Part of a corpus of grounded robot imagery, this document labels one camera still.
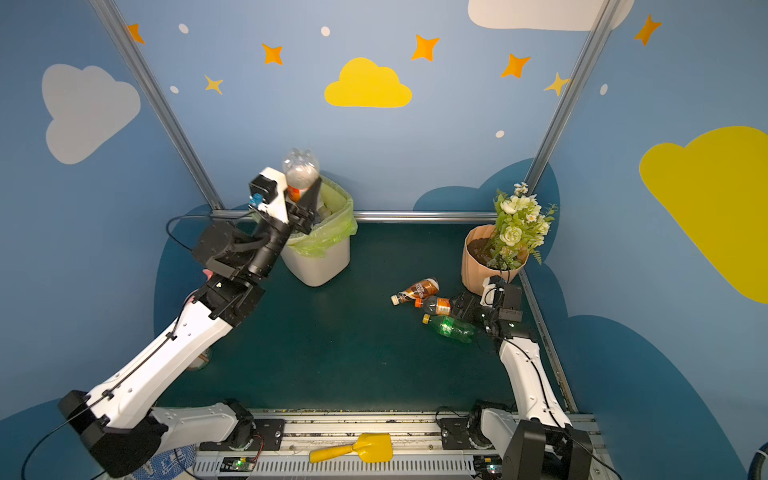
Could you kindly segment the green plastic bottle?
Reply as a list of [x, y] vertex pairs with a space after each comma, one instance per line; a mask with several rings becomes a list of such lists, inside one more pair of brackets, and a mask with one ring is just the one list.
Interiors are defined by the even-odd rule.
[[466, 344], [473, 341], [476, 333], [473, 325], [450, 316], [424, 314], [422, 323], [440, 336]]

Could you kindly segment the orange label bottle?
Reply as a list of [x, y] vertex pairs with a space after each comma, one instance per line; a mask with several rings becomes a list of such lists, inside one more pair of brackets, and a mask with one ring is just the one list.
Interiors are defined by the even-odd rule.
[[414, 305], [428, 315], [450, 316], [453, 309], [450, 299], [438, 296], [417, 298]]

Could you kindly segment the brown tea bottle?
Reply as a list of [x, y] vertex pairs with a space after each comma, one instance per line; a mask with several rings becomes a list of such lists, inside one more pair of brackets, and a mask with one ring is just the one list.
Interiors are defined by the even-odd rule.
[[439, 292], [439, 283], [433, 278], [427, 278], [416, 282], [407, 289], [390, 297], [394, 305], [399, 305], [415, 300], [423, 300]]

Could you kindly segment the orange cap bottle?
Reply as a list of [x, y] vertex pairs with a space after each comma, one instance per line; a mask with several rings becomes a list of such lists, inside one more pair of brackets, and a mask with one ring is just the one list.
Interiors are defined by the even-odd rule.
[[290, 199], [297, 203], [320, 177], [320, 163], [311, 150], [292, 149], [283, 161]]

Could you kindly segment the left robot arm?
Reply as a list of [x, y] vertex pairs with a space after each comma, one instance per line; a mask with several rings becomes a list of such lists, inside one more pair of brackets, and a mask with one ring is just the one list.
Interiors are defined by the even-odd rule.
[[206, 228], [192, 255], [211, 275], [177, 318], [108, 380], [61, 399], [60, 412], [110, 477], [129, 475], [155, 454], [187, 445], [244, 450], [252, 444], [254, 418], [234, 400], [181, 409], [155, 403], [195, 358], [251, 315], [264, 294], [259, 283], [290, 236], [311, 231], [321, 185], [316, 179], [293, 201], [285, 175], [264, 169], [249, 184], [249, 209], [261, 218], [255, 231], [247, 234], [231, 221]]

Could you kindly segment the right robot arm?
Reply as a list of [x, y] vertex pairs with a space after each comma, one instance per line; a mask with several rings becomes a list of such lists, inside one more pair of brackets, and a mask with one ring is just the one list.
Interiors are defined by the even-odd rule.
[[594, 447], [574, 427], [547, 378], [540, 347], [522, 326], [521, 290], [499, 276], [478, 296], [463, 296], [459, 313], [483, 328], [510, 380], [515, 412], [478, 400], [466, 420], [468, 443], [493, 450], [499, 465], [479, 467], [482, 479], [588, 479]]

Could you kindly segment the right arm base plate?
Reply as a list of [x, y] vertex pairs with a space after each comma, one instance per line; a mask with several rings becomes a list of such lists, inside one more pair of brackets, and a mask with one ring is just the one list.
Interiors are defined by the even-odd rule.
[[444, 417], [436, 421], [443, 450], [478, 450], [477, 425], [464, 417]]

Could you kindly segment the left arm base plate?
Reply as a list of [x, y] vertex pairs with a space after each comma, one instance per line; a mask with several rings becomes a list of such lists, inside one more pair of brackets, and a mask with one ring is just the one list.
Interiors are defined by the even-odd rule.
[[250, 424], [247, 451], [279, 451], [286, 421], [282, 418], [257, 418]]

